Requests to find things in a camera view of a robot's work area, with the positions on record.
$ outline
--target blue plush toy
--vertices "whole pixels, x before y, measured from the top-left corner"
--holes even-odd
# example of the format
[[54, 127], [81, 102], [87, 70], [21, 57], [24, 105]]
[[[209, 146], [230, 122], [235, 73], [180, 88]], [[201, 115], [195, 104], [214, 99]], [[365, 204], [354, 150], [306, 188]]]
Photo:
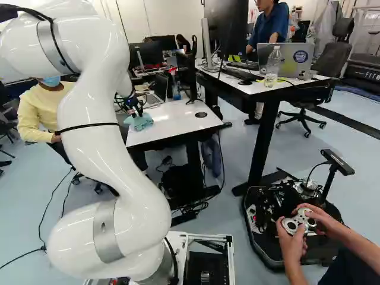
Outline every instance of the blue plush toy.
[[147, 128], [148, 126], [153, 125], [153, 119], [148, 113], [142, 113], [142, 117], [136, 116], [133, 118], [132, 116], [129, 116], [124, 120], [125, 124], [130, 125], [133, 127], [136, 131], [140, 132], [143, 129]]

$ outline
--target laptop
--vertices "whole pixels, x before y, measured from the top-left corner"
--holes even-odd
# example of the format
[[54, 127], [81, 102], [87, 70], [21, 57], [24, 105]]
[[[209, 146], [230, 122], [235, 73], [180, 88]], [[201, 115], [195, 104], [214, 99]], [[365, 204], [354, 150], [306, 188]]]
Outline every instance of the laptop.
[[260, 74], [267, 73], [268, 57], [275, 46], [280, 47], [283, 60], [278, 76], [304, 79], [309, 74], [313, 55], [313, 43], [258, 43], [257, 54]]
[[169, 76], [165, 74], [156, 74], [155, 83], [150, 86], [154, 91], [145, 91], [136, 93], [138, 100], [144, 102], [144, 109], [160, 105], [165, 102], [166, 98], [171, 98], [172, 88], [169, 83]]

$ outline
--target black desk leg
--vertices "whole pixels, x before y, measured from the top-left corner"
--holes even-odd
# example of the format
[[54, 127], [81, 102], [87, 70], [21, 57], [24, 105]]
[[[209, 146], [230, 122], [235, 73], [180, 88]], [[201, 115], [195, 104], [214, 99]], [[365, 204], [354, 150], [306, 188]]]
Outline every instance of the black desk leg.
[[200, 158], [200, 150], [197, 140], [190, 140], [186, 143], [186, 153], [188, 157], [188, 164], [190, 167], [190, 175], [194, 179], [197, 188], [195, 191], [199, 191], [199, 198], [207, 198], [220, 193], [218, 185], [204, 187], [203, 185], [203, 173]]
[[[213, 112], [215, 113], [215, 115], [217, 115], [219, 117], [219, 119], [223, 120], [223, 114], [221, 112], [217, 113], [213, 109], [214, 106], [218, 106], [218, 95], [215, 94], [214, 92], [210, 91], [210, 90], [207, 90], [206, 88], [204, 89], [204, 92], [205, 92], [205, 104], [211, 110], [213, 110]], [[230, 127], [232, 127], [232, 123], [231, 122], [225, 122], [223, 129], [230, 128]]]
[[[198, 146], [197, 140], [190, 139], [186, 143], [186, 153], [188, 156], [188, 164], [190, 171], [188, 175], [192, 176], [192, 179], [195, 182], [195, 189], [193, 189], [194, 195], [198, 196], [197, 200], [208, 198], [213, 195], [217, 195], [220, 193], [220, 188], [218, 185], [204, 187], [203, 185], [203, 173], [202, 173], [202, 165], [200, 158], [200, 150]], [[172, 227], [178, 224], [182, 224], [186, 221], [190, 221], [196, 219], [197, 215], [195, 213], [187, 213], [172, 218]]]
[[266, 102], [264, 104], [261, 123], [256, 138], [254, 155], [252, 156], [249, 178], [247, 182], [232, 188], [232, 193], [234, 196], [244, 195], [249, 186], [268, 185], [271, 182], [275, 182], [286, 177], [283, 172], [275, 172], [262, 177], [279, 106], [279, 101]]

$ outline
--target blue shirt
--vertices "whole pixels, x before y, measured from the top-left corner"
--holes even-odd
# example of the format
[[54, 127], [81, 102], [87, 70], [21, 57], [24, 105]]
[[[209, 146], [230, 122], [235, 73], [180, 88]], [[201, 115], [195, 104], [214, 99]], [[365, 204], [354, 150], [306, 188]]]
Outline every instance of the blue shirt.
[[257, 43], [268, 43], [272, 34], [278, 33], [277, 42], [286, 40], [289, 23], [289, 7], [286, 3], [274, 4], [271, 14], [267, 17], [261, 13], [257, 18], [249, 45], [254, 49]]

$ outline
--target person in yellow sweater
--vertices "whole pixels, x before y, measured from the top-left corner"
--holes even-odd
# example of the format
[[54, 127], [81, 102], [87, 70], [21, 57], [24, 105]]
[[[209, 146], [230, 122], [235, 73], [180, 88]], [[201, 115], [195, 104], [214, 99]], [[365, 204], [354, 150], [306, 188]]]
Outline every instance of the person in yellow sweater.
[[[36, 78], [38, 84], [21, 95], [18, 107], [18, 132], [24, 141], [47, 143], [60, 154], [66, 163], [71, 164], [66, 155], [61, 136], [55, 135], [57, 126], [57, 108], [59, 102], [75, 86], [72, 82], [61, 82], [61, 77]], [[43, 125], [47, 131], [40, 129]], [[133, 161], [145, 171], [148, 168], [142, 151], [128, 150]]]

